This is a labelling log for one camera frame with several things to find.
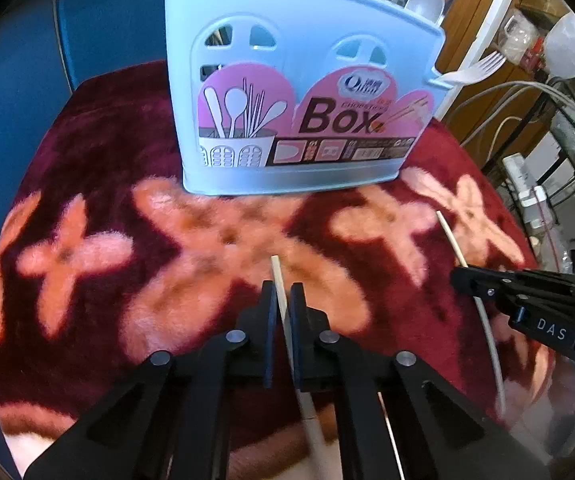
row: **floral blanket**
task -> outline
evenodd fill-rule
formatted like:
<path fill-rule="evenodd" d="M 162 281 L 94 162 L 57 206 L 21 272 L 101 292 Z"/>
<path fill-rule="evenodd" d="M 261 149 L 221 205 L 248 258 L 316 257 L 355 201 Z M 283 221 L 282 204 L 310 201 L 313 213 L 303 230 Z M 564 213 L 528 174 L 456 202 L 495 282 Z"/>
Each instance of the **floral blanket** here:
<path fill-rule="evenodd" d="M 46 133 L 0 234 L 0 423 L 21 472 L 152 351 L 189 351 L 230 329 L 270 279 L 272 254 L 334 330 L 416 352 L 493 414 L 483 330 L 449 284 L 455 258 L 435 210 L 471 264 L 535 262 L 440 123 L 378 186 L 215 198 L 188 194 L 180 175 L 164 62 L 83 83 Z M 552 355 L 489 309 L 511 424 Z M 333 410 L 319 408 L 333 449 Z M 289 474 L 307 453 L 290 388 L 237 393 L 232 479 Z"/>

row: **fork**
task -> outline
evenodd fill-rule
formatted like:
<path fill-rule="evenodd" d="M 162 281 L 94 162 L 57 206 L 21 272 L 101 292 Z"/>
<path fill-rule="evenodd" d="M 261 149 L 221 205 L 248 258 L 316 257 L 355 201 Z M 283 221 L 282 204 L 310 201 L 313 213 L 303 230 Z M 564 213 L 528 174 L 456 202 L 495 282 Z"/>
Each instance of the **fork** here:
<path fill-rule="evenodd" d="M 494 52 L 468 68 L 443 74 L 442 76 L 437 77 L 436 81 L 460 85 L 480 83 L 496 72 L 496 70 L 500 69 L 505 61 L 506 59 L 503 54 L 500 52 Z"/>

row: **silver bolt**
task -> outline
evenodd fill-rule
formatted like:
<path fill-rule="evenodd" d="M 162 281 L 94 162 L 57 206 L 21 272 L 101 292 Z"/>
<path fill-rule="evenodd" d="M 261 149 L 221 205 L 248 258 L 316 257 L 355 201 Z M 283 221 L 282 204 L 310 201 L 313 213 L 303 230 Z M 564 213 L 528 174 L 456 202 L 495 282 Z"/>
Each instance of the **silver bolt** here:
<path fill-rule="evenodd" d="M 403 350 L 402 352 L 398 352 L 396 354 L 396 360 L 400 365 L 411 366 L 416 362 L 416 355 L 414 355 L 412 352 L 408 352 L 407 350 Z"/>
<path fill-rule="evenodd" d="M 163 366 L 170 362 L 171 354 L 165 350 L 158 350 L 150 356 L 150 362 L 154 366 Z"/>
<path fill-rule="evenodd" d="M 247 337 L 246 333 L 243 330 L 230 330 L 227 334 L 225 334 L 225 338 L 230 343 L 242 343 L 245 341 Z"/>
<path fill-rule="evenodd" d="M 333 330 L 323 330 L 319 334 L 319 339 L 323 343 L 332 345 L 334 343 L 338 343 L 339 339 L 341 339 L 341 336 L 337 332 L 334 332 Z"/>

